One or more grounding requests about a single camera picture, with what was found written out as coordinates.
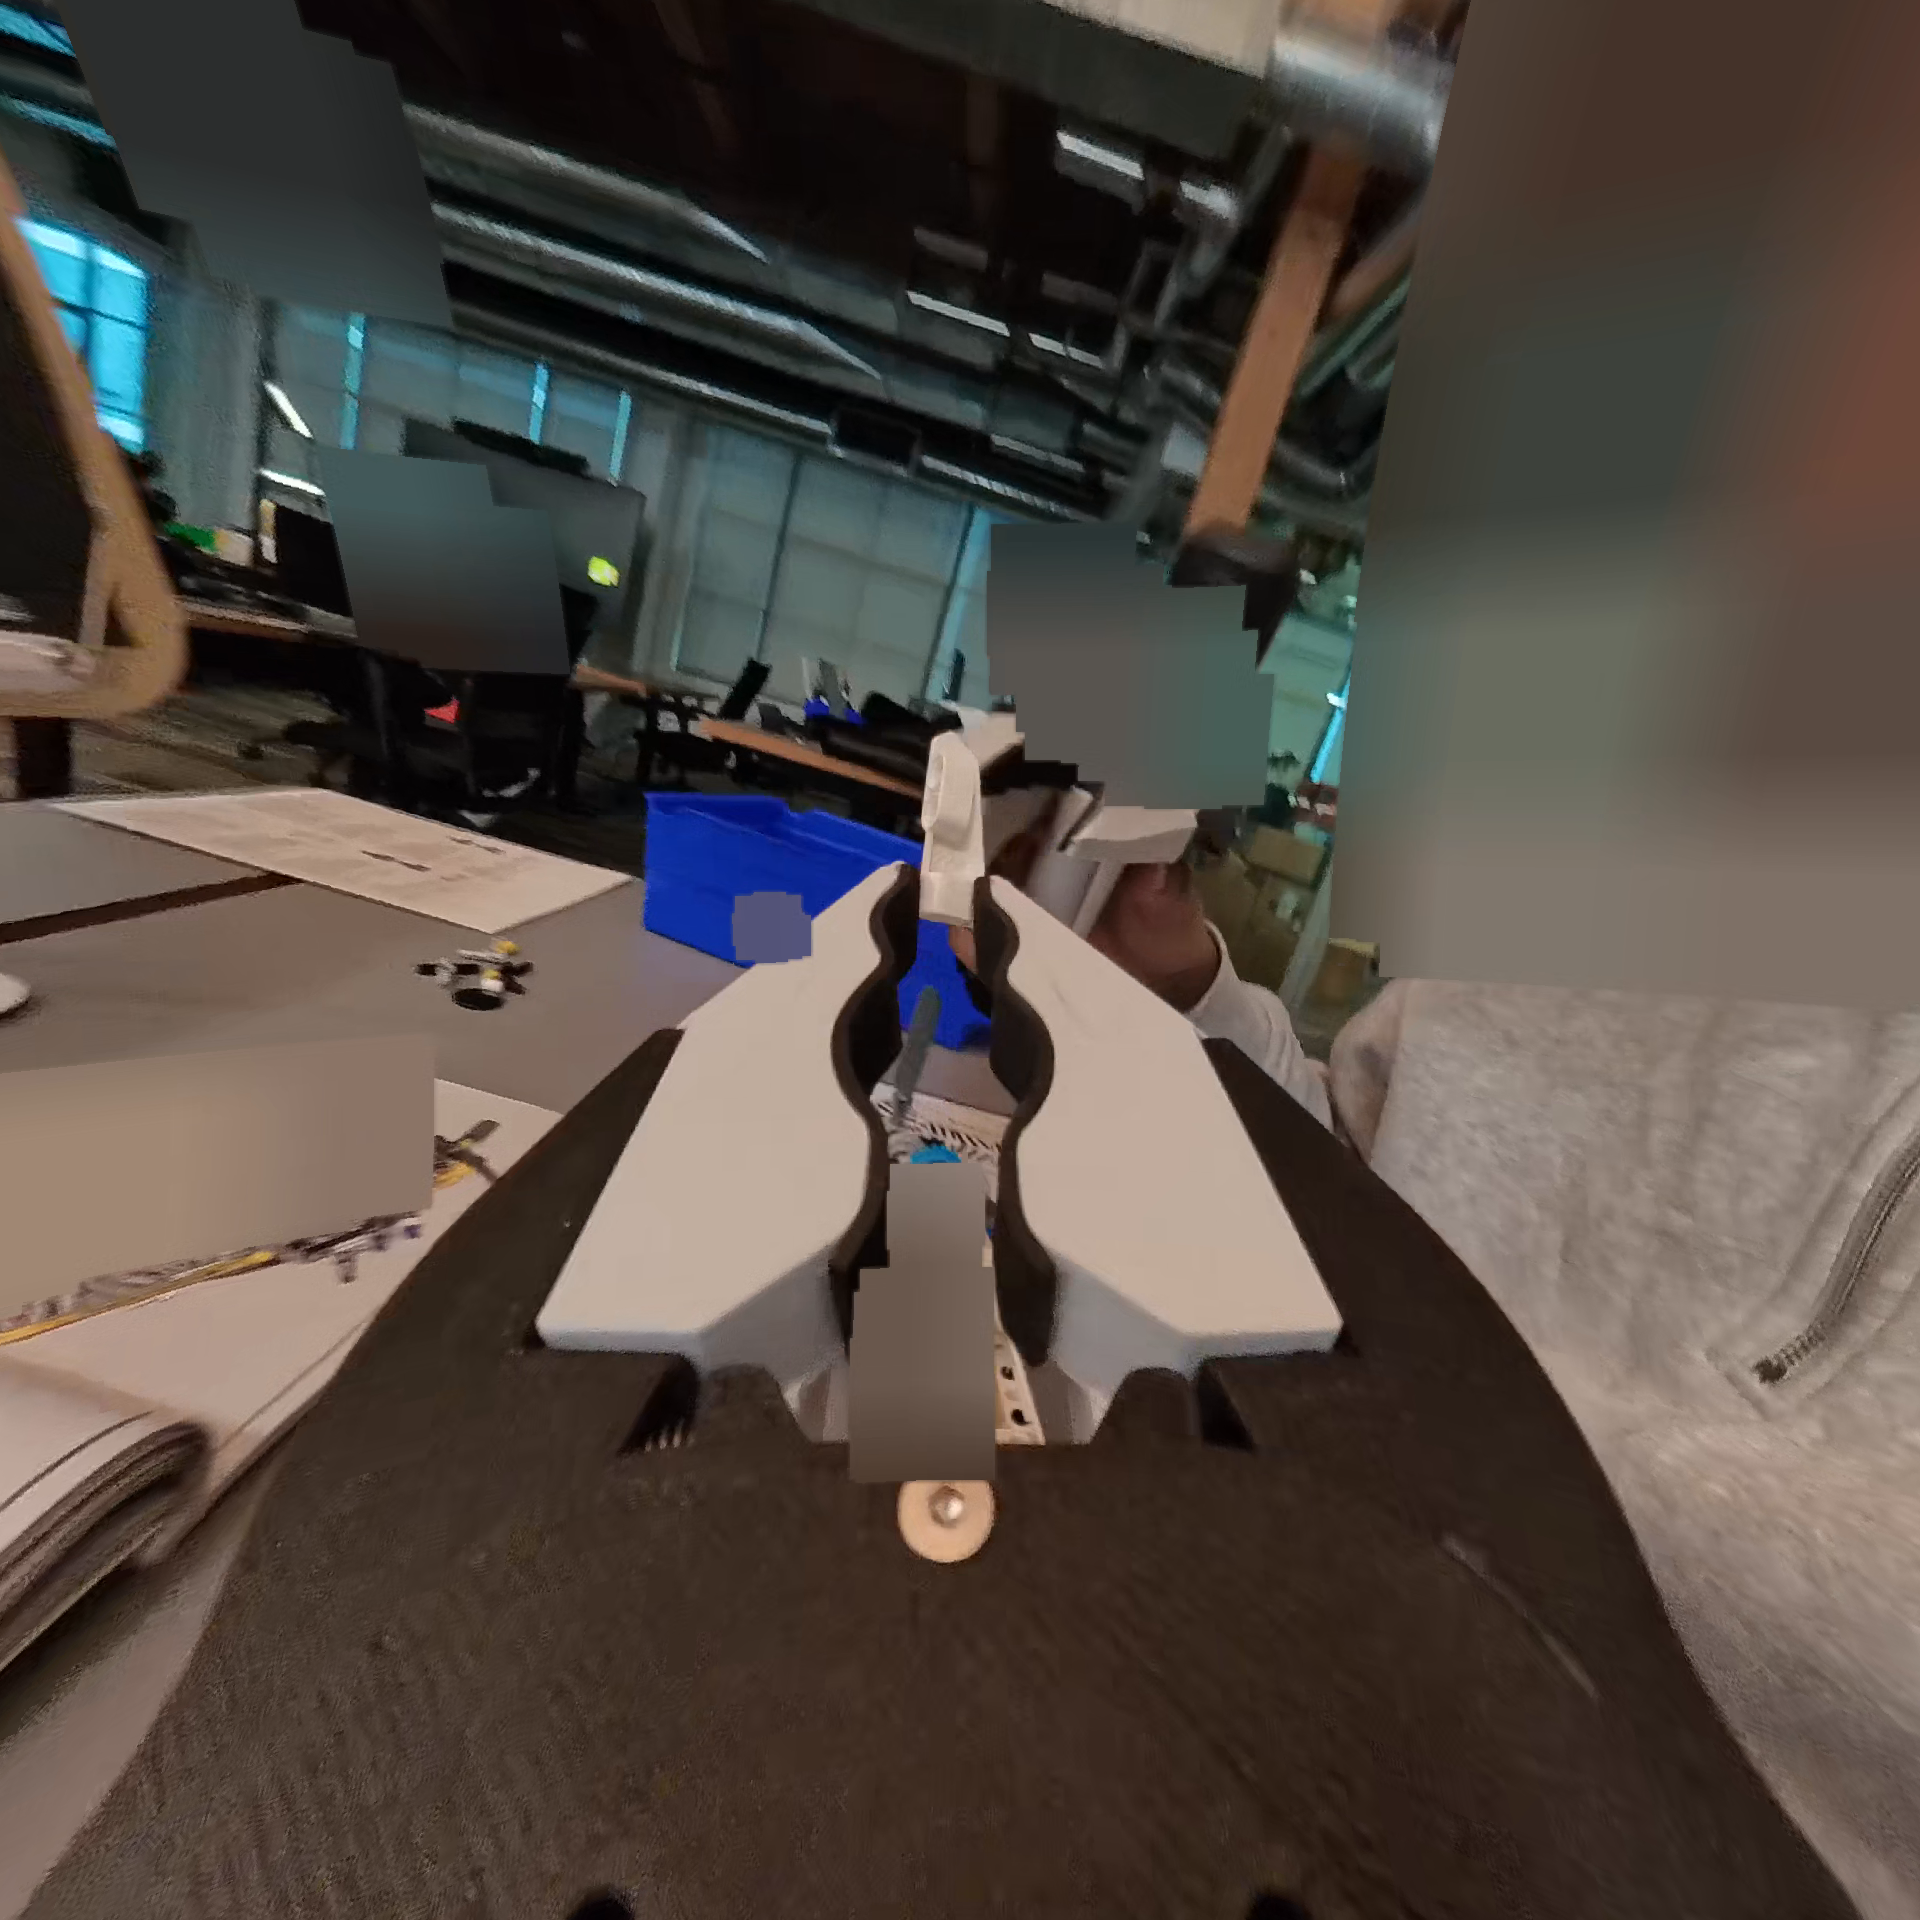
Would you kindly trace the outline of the blue plastic bin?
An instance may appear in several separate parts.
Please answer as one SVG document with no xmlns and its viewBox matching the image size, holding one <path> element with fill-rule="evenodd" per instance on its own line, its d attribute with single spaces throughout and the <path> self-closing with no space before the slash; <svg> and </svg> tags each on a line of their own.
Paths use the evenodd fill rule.
<svg viewBox="0 0 1920 1920">
<path fill-rule="evenodd" d="M 662 791 L 645 823 L 645 927 L 718 960 L 737 959 L 735 898 L 791 895 L 817 918 L 876 868 L 922 860 L 915 839 L 776 798 Z"/>
</svg>

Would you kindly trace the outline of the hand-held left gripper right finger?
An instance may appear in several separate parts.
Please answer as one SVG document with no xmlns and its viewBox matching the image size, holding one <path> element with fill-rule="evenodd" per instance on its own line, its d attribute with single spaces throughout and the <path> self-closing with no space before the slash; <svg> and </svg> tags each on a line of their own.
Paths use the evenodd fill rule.
<svg viewBox="0 0 1920 1920">
<path fill-rule="evenodd" d="M 1018 887 L 975 887 L 988 1065 L 1017 1108 L 997 1150 L 995 1288 L 1020 1358 L 1058 1377 L 1064 1439 L 1130 1375 L 1329 1352 L 1340 1316 L 1174 1006 Z"/>
</svg>

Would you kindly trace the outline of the lego instruction booklet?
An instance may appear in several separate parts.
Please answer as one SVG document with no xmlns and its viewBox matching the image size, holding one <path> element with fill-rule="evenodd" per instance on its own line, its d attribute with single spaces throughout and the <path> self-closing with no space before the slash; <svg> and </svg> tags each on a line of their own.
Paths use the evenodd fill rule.
<svg viewBox="0 0 1920 1920">
<path fill-rule="evenodd" d="M 4 1326 L 1 1666 L 168 1557 L 558 1116 L 439 1080 L 432 1123 L 421 1213 L 85 1284 Z"/>
</svg>

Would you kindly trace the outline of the lego plane model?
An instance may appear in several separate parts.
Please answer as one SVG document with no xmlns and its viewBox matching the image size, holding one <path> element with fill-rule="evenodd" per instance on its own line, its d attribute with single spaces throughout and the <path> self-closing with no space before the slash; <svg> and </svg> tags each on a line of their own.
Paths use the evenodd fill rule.
<svg viewBox="0 0 1920 1920">
<path fill-rule="evenodd" d="M 915 996 L 915 1012 L 904 1031 L 892 1089 L 883 1100 L 883 1120 L 894 1164 L 951 1164 L 962 1150 L 949 1141 L 951 1127 L 942 1096 L 922 1093 L 924 1070 L 936 1043 L 941 997 L 932 986 Z"/>
</svg>

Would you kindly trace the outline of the person's right hand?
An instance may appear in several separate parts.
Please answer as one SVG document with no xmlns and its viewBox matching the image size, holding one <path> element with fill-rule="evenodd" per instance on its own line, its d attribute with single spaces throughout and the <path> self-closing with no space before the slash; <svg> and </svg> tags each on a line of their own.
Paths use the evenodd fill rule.
<svg viewBox="0 0 1920 1920">
<path fill-rule="evenodd" d="M 1181 1010 L 1193 1006 L 1218 973 L 1218 948 L 1181 861 L 1127 867 L 1088 940 L 1123 973 Z"/>
</svg>

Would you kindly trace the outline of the white lego panel piece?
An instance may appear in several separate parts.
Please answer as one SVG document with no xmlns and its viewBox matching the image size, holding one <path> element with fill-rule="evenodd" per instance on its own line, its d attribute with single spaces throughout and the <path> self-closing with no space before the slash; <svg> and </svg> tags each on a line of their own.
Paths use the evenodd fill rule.
<svg viewBox="0 0 1920 1920">
<path fill-rule="evenodd" d="M 973 927 L 973 895 L 984 876 L 982 763 L 973 732 L 938 732 L 922 791 L 920 912 Z"/>
</svg>

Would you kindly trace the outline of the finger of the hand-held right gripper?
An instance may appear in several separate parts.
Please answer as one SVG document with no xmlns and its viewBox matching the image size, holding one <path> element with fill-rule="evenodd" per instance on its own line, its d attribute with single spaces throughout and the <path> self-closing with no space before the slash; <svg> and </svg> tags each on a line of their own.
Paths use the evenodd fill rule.
<svg viewBox="0 0 1920 1920">
<path fill-rule="evenodd" d="M 1058 845 L 1058 920 L 1095 927 L 1123 872 L 1180 861 L 1196 827 L 1196 808 L 1093 805 Z"/>
</svg>

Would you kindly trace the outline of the white paper sheet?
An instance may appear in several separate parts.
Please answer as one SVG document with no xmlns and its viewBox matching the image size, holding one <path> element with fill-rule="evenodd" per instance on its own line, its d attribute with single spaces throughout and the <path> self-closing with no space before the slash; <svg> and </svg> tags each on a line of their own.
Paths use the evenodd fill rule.
<svg viewBox="0 0 1920 1920">
<path fill-rule="evenodd" d="M 504 936 L 629 884 L 611 868 L 360 802 L 258 785 L 201 798 L 57 802 L 60 810 L 439 923 Z"/>
</svg>

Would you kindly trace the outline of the person's right forearm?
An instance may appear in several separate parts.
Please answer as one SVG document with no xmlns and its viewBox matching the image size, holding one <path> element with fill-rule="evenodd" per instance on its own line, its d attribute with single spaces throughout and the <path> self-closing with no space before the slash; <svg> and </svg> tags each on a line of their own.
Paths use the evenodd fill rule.
<svg viewBox="0 0 1920 1920">
<path fill-rule="evenodd" d="M 1211 942 L 1211 979 L 1187 1012 L 1187 1021 L 1206 1039 L 1239 1049 L 1248 1062 L 1331 1129 L 1334 1116 L 1324 1066 L 1307 1052 L 1284 999 L 1236 973 L 1217 927 L 1206 921 L 1202 931 Z"/>
</svg>

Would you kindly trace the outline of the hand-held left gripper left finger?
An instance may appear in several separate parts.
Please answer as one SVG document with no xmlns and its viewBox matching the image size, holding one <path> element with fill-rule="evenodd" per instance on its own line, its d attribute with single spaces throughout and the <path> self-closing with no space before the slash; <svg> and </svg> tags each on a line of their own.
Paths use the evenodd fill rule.
<svg viewBox="0 0 1920 1920">
<path fill-rule="evenodd" d="M 739 973 L 673 1027 L 667 1062 L 537 1312 L 558 1352 L 663 1352 L 767 1371 L 802 1432 L 845 1439 L 845 1335 L 829 1259 L 884 1164 L 871 1086 L 899 1051 L 889 896 L 861 877 L 803 959 Z"/>
</svg>

